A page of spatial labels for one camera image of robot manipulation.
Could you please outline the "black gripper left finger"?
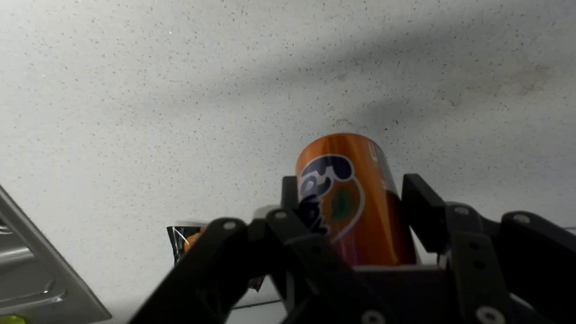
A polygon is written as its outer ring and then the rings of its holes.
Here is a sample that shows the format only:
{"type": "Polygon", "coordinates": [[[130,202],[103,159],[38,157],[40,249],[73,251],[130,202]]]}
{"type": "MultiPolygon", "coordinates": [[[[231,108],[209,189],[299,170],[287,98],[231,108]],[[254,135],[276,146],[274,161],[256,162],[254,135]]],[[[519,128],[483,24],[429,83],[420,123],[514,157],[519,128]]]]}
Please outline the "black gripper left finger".
{"type": "Polygon", "coordinates": [[[301,211],[316,207],[308,200],[274,207],[251,224],[211,222],[130,324],[226,324],[265,278],[287,306],[283,324],[359,323],[357,274],[301,222],[301,211]]]}

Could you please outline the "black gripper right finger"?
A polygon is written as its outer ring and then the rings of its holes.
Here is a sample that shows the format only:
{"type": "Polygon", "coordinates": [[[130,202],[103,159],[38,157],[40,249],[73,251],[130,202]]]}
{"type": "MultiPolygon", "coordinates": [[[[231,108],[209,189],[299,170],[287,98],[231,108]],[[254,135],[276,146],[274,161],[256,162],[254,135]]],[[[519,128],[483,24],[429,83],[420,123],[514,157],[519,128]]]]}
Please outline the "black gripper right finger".
{"type": "Polygon", "coordinates": [[[406,175],[402,211],[427,252],[445,258],[465,324],[576,324],[576,236],[528,211],[492,222],[406,175]]]}

